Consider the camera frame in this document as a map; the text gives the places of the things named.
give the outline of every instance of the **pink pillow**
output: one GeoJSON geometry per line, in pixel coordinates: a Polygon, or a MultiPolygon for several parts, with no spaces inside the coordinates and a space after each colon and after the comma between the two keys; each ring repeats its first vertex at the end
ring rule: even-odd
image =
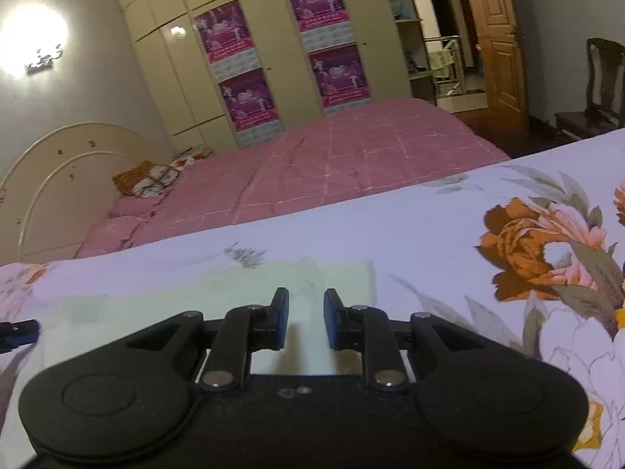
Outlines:
{"type": "Polygon", "coordinates": [[[82,243],[74,259],[102,256],[121,250],[143,222],[148,222],[152,215],[144,213],[140,216],[128,215],[105,219],[94,227],[87,239],[82,243]]]}
{"type": "Polygon", "coordinates": [[[155,207],[161,204],[167,197],[165,192],[156,197],[134,197],[133,195],[122,195],[115,199],[115,203],[109,212],[111,217],[125,217],[127,215],[143,215],[147,212],[154,212],[155,207]]]}

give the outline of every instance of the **cloth on railing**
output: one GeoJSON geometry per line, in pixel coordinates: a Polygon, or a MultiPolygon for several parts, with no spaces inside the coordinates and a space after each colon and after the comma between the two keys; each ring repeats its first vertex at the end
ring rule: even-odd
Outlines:
{"type": "Polygon", "coordinates": [[[440,49],[439,51],[430,51],[430,67],[434,71],[435,77],[448,78],[451,77],[451,65],[454,64],[454,54],[448,49],[440,49]]]}

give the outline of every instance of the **wooden floor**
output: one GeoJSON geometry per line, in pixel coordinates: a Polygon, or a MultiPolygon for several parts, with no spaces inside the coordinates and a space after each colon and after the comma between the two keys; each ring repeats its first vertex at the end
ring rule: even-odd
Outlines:
{"type": "Polygon", "coordinates": [[[536,118],[530,118],[529,128],[524,132],[511,136],[498,128],[494,112],[490,109],[457,112],[454,116],[514,159],[573,142],[536,118]]]}

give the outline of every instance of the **railing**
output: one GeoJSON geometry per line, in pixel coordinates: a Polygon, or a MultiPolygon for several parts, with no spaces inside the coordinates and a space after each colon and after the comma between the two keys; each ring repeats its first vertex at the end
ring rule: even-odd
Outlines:
{"type": "MultiPolygon", "coordinates": [[[[453,63],[451,65],[446,65],[453,68],[453,73],[450,77],[441,78],[439,81],[434,75],[434,84],[436,85],[436,91],[439,95],[444,97],[448,97],[450,95],[461,95],[466,93],[466,87],[464,84],[464,64],[463,64],[463,56],[460,51],[460,36],[452,35],[447,37],[430,37],[429,39],[424,39],[425,42],[447,42],[442,50],[447,50],[451,52],[453,63]],[[444,85],[452,85],[451,88],[447,88],[444,90],[444,85]]],[[[431,51],[428,54],[435,54],[436,51],[431,51]]]]}

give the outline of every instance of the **chair backrest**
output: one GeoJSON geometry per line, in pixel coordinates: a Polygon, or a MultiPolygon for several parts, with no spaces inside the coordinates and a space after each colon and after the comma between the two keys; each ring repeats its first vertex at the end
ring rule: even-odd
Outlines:
{"type": "Polygon", "coordinates": [[[590,78],[586,90],[586,112],[591,115],[608,115],[618,120],[625,127],[625,46],[618,42],[606,39],[588,39],[588,65],[590,78]],[[601,85],[599,86],[599,100],[595,103],[595,82],[597,69],[593,50],[598,51],[599,68],[601,70],[601,85]],[[616,97],[616,83],[621,65],[623,70],[623,87],[618,101],[618,111],[614,110],[616,97]]]}

